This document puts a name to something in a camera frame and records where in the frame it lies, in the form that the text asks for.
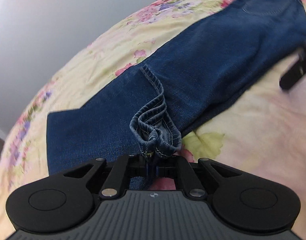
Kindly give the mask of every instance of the jeans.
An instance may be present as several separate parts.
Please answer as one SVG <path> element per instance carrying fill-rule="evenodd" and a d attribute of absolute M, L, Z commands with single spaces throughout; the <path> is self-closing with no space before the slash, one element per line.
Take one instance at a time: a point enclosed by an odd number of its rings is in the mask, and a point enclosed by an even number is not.
<path fill-rule="evenodd" d="M 82 108 L 50 113 L 49 173 L 96 157 L 142 154 L 153 164 L 170 157 L 181 136 L 229 108 L 305 41 L 301 0 L 235 0 L 127 69 Z"/>

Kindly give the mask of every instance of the circular pad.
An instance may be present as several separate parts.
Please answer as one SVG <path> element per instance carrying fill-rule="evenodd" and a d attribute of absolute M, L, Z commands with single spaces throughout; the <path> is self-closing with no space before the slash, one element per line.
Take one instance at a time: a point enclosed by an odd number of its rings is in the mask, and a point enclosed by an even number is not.
<path fill-rule="evenodd" d="M 271 208 L 278 201 L 278 198 L 273 192 L 264 188 L 246 189 L 241 193 L 240 199 L 243 204 L 255 209 Z"/>
<path fill-rule="evenodd" d="M 16 189 L 6 211 L 15 229 L 55 233 L 85 221 L 94 210 L 92 194 L 82 180 L 50 176 Z"/>
<path fill-rule="evenodd" d="M 30 205 L 41 211 L 54 210 L 66 202 L 66 195 L 55 189 L 44 189 L 33 193 L 29 198 Z"/>
<path fill-rule="evenodd" d="M 223 180 L 212 205 L 224 222 L 261 234 L 291 229 L 300 212 L 300 200 L 290 188 L 251 174 Z"/>

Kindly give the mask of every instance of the floral bedspread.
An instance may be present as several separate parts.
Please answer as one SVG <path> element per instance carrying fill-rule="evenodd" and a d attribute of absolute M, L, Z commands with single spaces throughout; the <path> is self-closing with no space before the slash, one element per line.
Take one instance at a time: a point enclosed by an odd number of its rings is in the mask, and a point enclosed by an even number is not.
<path fill-rule="evenodd" d="M 5 142 L 0 159 L 0 240 L 14 231 L 5 212 L 9 194 L 48 176 L 47 114 L 81 107 L 127 68 L 232 1 L 157 0 L 102 34 L 53 76 Z M 180 154 L 190 161 L 216 159 L 292 188 L 302 203 L 293 230 L 306 240 L 306 78 L 288 94 L 279 89 L 281 73 L 294 60 L 296 55 L 280 61 L 230 109 L 186 135 Z M 173 186 L 159 180 L 152 188 Z"/>

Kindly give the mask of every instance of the jeans seam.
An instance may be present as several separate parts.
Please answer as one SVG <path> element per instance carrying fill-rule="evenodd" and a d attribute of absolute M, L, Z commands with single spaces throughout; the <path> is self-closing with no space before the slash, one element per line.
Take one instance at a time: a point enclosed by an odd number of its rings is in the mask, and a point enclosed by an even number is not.
<path fill-rule="evenodd" d="M 151 82 L 151 84 L 155 87 L 156 91 L 160 94 L 159 89 L 157 88 L 155 82 L 152 80 L 152 78 L 149 76 L 149 72 L 145 68 L 142 67 L 142 72 L 146 76 L 146 78 Z"/>
<path fill-rule="evenodd" d="M 160 155 L 162 155 L 162 156 L 164 156 L 164 157 L 166 157 L 166 158 L 169 157 L 168 155 L 163 154 L 163 153 L 162 153 L 159 149 L 157 149 L 156 147 L 155 147 L 155 150 L 156 150 Z"/>
<path fill-rule="evenodd" d="M 163 119 L 163 121 L 164 121 L 164 123 L 165 123 L 165 125 L 166 125 L 166 127 L 167 127 L 167 129 L 168 129 L 168 131 L 169 131 L 170 134 L 171 134 L 171 141 L 172 141 L 172 146 L 173 146 L 173 133 L 171 132 L 171 130 L 169 129 L 167 123 L 165 122 L 164 117 L 163 117 L 162 119 Z"/>
<path fill-rule="evenodd" d="M 152 152 L 145 153 L 144 151 L 142 151 L 142 149 L 139 149 L 139 150 L 140 150 L 140 152 L 141 152 L 142 155 L 149 155 L 149 153 L 152 153 Z"/>
<path fill-rule="evenodd" d="M 160 118 L 158 121 L 156 121 L 155 123 L 153 123 L 153 124 L 151 124 L 151 125 L 153 126 L 153 125 L 157 124 L 158 122 L 160 122 L 161 120 L 163 120 L 163 117 Z"/>
<path fill-rule="evenodd" d="M 286 8 L 289 6 L 289 4 L 291 3 L 291 0 L 288 0 L 288 2 L 283 5 L 280 9 L 274 10 L 274 11 L 268 11 L 266 13 L 255 13 L 255 12 L 250 12 L 247 7 L 254 3 L 255 0 L 250 0 L 248 1 L 243 7 L 242 10 L 247 13 L 247 14 L 251 14 L 251 15 L 258 15 L 258 16 L 269 16 L 269 15 L 278 15 L 279 13 L 281 13 L 282 11 L 285 11 Z"/>
<path fill-rule="evenodd" d="M 160 102 L 162 102 L 163 101 L 163 99 L 162 100 L 160 100 L 155 106 L 153 106 L 151 109 L 153 109 L 153 108 L 155 108 Z M 145 119 L 145 121 L 142 121 L 142 122 L 146 122 L 148 119 L 150 119 L 151 118 L 151 116 L 150 117 L 148 117 L 148 118 L 146 118 Z"/>

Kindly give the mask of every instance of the stitching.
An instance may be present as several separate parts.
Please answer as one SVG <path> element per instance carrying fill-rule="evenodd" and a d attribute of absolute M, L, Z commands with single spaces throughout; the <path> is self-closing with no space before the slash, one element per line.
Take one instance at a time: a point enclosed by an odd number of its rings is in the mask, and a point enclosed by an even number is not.
<path fill-rule="evenodd" d="M 160 122 L 163 119 L 163 117 L 161 119 L 159 119 L 158 121 L 156 121 L 155 123 L 151 124 L 151 126 L 154 126 L 155 124 L 157 124 L 158 122 Z"/>
<path fill-rule="evenodd" d="M 289 4 L 291 3 L 291 0 L 288 0 L 284 5 L 282 5 L 279 9 L 277 10 L 273 10 L 273 11 L 268 11 L 268 12 L 265 12 L 265 13 L 257 13 L 257 12 L 251 12 L 247 9 L 248 6 L 250 6 L 251 3 L 254 3 L 256 0 L 250 0 L 248 1 L 242 8 L 242 10 L 245 12 L 245 13 L 248 13 L 248 14 L 252 14 L 252 15 L 259 15 L 259 16 L 265 16 L 265 15 L 276 15 L 276 14 L 279 14 L 281 13 L 282 11 L 284 11 L 288 6 Z"/>
<path fill-rule="evenodd" d="M 160 151 L 159 149 L 157 149 L 156 147 L 155 147 L 155 150 L 156 150 L 160 155 L 162 155 L 162 156 L 164 156 L 164 157 L 166 157 L 166 158 L 169 157 L 168 155 L 165 155 L 165 154 L 161 153 L 161 151 Z"/>
<path fill-rule="evenodd" d="M 154 152 L 149 152 L 149 153 L 143 153 L 144 155 L 146 155 L 146 156 L 149 156 L 149 157 L 151 157 L 152 155 L 153 155 L 153 153 Z"/>
<path fill-rule="evenodd" d="M 150 74 L 150 72 L 147 72 L 147 70 L 144 69 L 144 68 L 142 68 L 142 72 L 147 77 L 147 79 L 151 82 L 151 84 L 155 87 L 156 91 L 160 94 L 160 90 L 155 85 L 155 82 L 153 82 L 153 80 L 148 76 Z"/>
<path fill-rule="evenodd" d="M 150 119 L 151 118 L 151 116 L 150 117 L 148 117 L 148 118 L 146 118 L 146 120 L 145 121 L 141 121 L 141 122 L 143 122 L 143 123 L 145 123 L 148 119 Z M 138 126 L 139 126 L 139 122 L 138 122 L 138 120 L 137 120 L 137 127 L 136 127 L 136 131 L 138 130 Z"/>
<path fill-rule="evenodd" d="M 143 129 L 142 129 L 142 132 L 144 132 L 144 133 L 146 133 L 147 135 L 149 135 L 149 133 L 148 133 L 148 132 L 146 132 L 146 131 L 144 131 Z"/>
<path fill-rule="evenodd" d="M 149 155 L 151 155 L 153 152 L 149 152 L 149 153 L 145 153 L 141 148 L 139 149 L 140 150 L 140 152 L 141 152 L 141 154 L 143 155 L 143 156 L 149 156 Z"/>
<path fill-rule="evenodd" d="M 145 119 L 145 121 L 141 121 L 141 122 L 146 122 L 148 119 L 150 119 L 152 116 L 149 116 L 148 118 L 146 118 Z"/>
<path fill-rule="evenodd" d="M 169 129 L 169 127 L 168 127 L 167 123 L 165 122 L 164 118 L 163 118 L 163 121 L 164 121 L 164 123 L 165 123 L 165 125 L 166 125 L 168 131 L 169 131 L 170 134 L 171 134 L 171 141 L 172 141 L 172 146 L 173 146 L 173 133 L 172 133 L 171 130 Z"/>

